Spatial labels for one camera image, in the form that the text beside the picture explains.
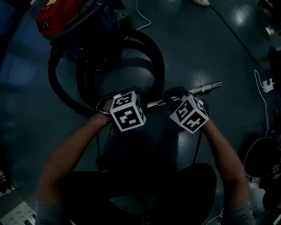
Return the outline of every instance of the black and white cube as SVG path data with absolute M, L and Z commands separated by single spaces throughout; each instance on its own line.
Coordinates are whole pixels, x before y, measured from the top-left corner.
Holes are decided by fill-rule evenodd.
M 116 95 L 110 109 L 110 113 L 121 131 L 127 131 L 146 122 L 137 95 L 134 91 L 125 95 Z
M 209 119 L 203 105 L 192 95 L 183 96 L 183 103 L 170 118 L 185 130 L 194 134 Z

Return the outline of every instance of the white cable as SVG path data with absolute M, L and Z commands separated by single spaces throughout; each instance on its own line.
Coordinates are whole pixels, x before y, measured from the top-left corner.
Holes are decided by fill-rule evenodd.
M 145 19 L 146 21 L 148 21 L 148 24 L 146 24 L 146 25 L 144 25 L 144 26 L 141 26 L 141 27 L 139 27 L 139 28 L 137 29 L 137 30 L 140 30 L 140 29 L 143 29 L 143 28 L 149 26 L 149 25 L 151 24 L 151 21 L 150 21 L 149 19 L 147 19 L 145 16 L 143 16 L 143 15 L 140 13 L 139 7 L 138 7 L 138 5 L 137 5 L 137 0 L 136 0 L 136 8 L 137 8 L 138 14 L 139 14 L 143 19 Z
M 258 71 L 254 70 L 255 79 L 256 79 L 256 74 L 257 74 L 258 77 L 259 77 Z M 258 85 L 258 80 L 257 80 L 257 79 L 256 79 L 256 86 L 257 86 L 257 88 L 258 88 L 258 90 L 259 90 L 259 85 Z M 264 98 L 263 98 L 263 96 L 262 96 L 262 93 L 260 93 L 260 90 L 259 90 L 259 94 L 260 94 L 260 96 L 262 97 L 262 99 L 263 99 L 263 101 L 264 101 L 264 104 L 265 104 L 265 118 L 266 118 L 266 120 L 267 120 L 267 103 L 266 103 L 266 101 L 264 100 Z
M 212 218 L 212 219 L 210 219 L 207 223 L 206 223 L 206 225 L 208 225 L 212 220 L 214 220 L 215 218 L 218 218 L 218 217 L 223 217 L 223 209 L 221 210 L 221 212 L 220 212 L 220 214 L 218 215 L 218 216 L 216 216 L 216 217 L 214 217 L 214 218 Z

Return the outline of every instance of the black pants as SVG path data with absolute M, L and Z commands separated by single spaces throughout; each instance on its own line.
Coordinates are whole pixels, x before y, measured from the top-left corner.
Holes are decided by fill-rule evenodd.
M 126 213 L 108 200 L 123 195 L 127 180 L 120 181 L 110 173 L 72 172 L 64 191 L 69 217 L 77 225 L 141 224 L 141 216 Z M 147 215 L 151 225 L 200 225 L 208 217 L 216 191 L 216 175 L 210 165 L 194 164 L 174 176 L 155 177 L 155 181 L 159 206 Z

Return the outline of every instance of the shoe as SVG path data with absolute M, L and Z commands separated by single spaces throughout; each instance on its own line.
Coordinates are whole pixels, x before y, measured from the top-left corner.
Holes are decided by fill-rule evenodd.
M 209 6 L 210 2 L 208 0 L 192 0 L 194 1 L 196 4 L 201 5 L 201 6 Z

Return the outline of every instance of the vacuum hose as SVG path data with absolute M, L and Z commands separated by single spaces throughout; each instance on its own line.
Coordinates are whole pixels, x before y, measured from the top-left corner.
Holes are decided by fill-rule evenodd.
M 108 35 L 111 37 L 111 41 L 106 49 L 103 48 L 102 54 L 104 57 L 110 57 L 110 55 L 116 54 L 116 52 L 120 51 L 122 48 L 132 48 L 142 52 L 151 60 L 154 66 L 154 83 L 146 94 L 142 94 L 140 103 L 141 105 L 147 105 L 149 102 L 159 100 L 162 97 L 164 89 L 165 65 L 161 51 L 156 43 L 147 35 L 133 29 L 117 29 L 111 31 Z M 139 42 L 124 40 L 125 37 L 134 38 Z M 56 40 L 55 42 L 51 41 L 50 45 L 53 47 L 50 53 L 48 78 L 54 92 L 66 105 L 77 113 L 86 117 L 93 116 L 97 113 L 96 105 L 102 100 L 102 97 L 97 93 L 94 85 L 95 66 L 97 62 L 95 60 L 90 61 L 91 57 L 88 57 L 90 54 L 96 52 L 94 46 L 84 47 L 76 64 L 77 86 L 81 98 L 92 108 L 90 109 L 71 98 L 57 80 L 56 67 L 60 58 L 62 58 L 63 54 L 69 49 L 69 41 L 64 38 L 63 40 Z M 88 70 L 85 70 L 87 60 L 89 60 L 87 63 Z

